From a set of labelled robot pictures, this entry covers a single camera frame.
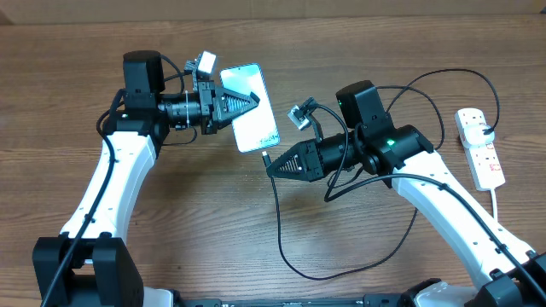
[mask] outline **white robotic arm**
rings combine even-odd
[[[116,131],[107,137],[115,150],[116,165],[83,239],[95,239],[101,233],[108,232],[114,238],[121,238],[126,244],[129,220],[138,191],[144,177],[155,163],[155,148],[150,136],[139,136],[133,131]],[[61,230],[62,234],[68,233],[69,238],[74,238],[81,228],[106,176],[109,159],[110,153],[103,141],[101,158],[84,198]]]
[[[521,264],[529,260],[527,252],[533,251],[532,248],[493,219],[453,177],[439,153],[421,152],[404,163],[405,167],[393,173],[421,175],[448,184],[472,206]],[[470,212],[451,194],[430,183],[409,178],[392,179],[392,187],[419,209],[442,235],[461,259],[476,288],[492,281],[490,273],[494,269],[504,273],[514,269],[505,255],[496,252],[497,247]]]

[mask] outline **power plug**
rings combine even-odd
[[[476,189],[488,191],[503,185],[506,180],[492,143],[495,132],[491,133],[493,136],[478,135],[489,128],[484,113],[476,108],[464,108],[455,114],[455,121]]]

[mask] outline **white power strip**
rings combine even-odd
[[[497,219],[497,198],[495,196],[495,188],[503,185],[506,180],[502,173],[501,162],[498,160],[497,151],[492,142],[484,143],[477,146],[468,146],[467,136],[468,127],[475,125],[483,125],[485,123],[485,115],[481,110],[476,108],[464,108],[455,114],[455,122],[459,130],[459,137],[464,146],[464,152],[467,155],[470,172],[474,179],[476,189],[479,191],[491,191],[491,200],[493,202],[493,217]]]

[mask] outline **robotic arm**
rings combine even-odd
[[[546,256],[538,256],[528,244],[496,222],[451,175],[439,153],[415,127],[395,129],[371,82],[349,85],[338,91],[336,97],[346,126],[353,129],[347,149],[345,135],[323,138],[320,125],[311,116],[317,103],[310,98],[301,107],[293,107],[288,117],[300,130],[312,126],[315,139],[290,148],[267,166],[268,175],[308,182],[320,180],[340,167],[345,151],[343,168],[362,163],[364,170],[372,175],[397,174],[384,179],[385,184],[421,211],[461,259],[474,285],[474,288],[451,287],[441,281],[428,282],[412,289],[411,294],[406,293],[399,306],[540,305],[540,293],[536,293],[532,283],[536,281],[542,289],[546,287]],[[404,174],[428,177],[450,187],[502,242],[502,248],[469,209],[445,188],[403,177]],[[508,259],[503,248],[534,281]]]
[[[204,52],[188,61],[183,72],[174,64],[182,88],[179,94],[162,94],[165,79],[157,51],[124,55],[125,110],[110,113],[102,128],[113,146],[115,165],[106,190],[85,229],[74,240],[99,193],[110,165],[110,151],[103,142],[101,158],[84,198],[55,238],[39,238],[32,261],[44,297],[68,249],[76,245],[67,269],[56,282],[47,306],[159,306],[172,307],[174,292],[143,287],[125,242],[129,220],[144,177],[154,166],[170,128],[200,126],[210,135],[258,106],[259,98],[224,89],[211,81],[216,56]],[[191,75],[193,92],[183,91],[183,76]],[[95,275],[75,275],[73,269],[93,264]]]

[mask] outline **wall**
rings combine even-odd
[[[0,24],[536,14],[546,0],[0,0]]]

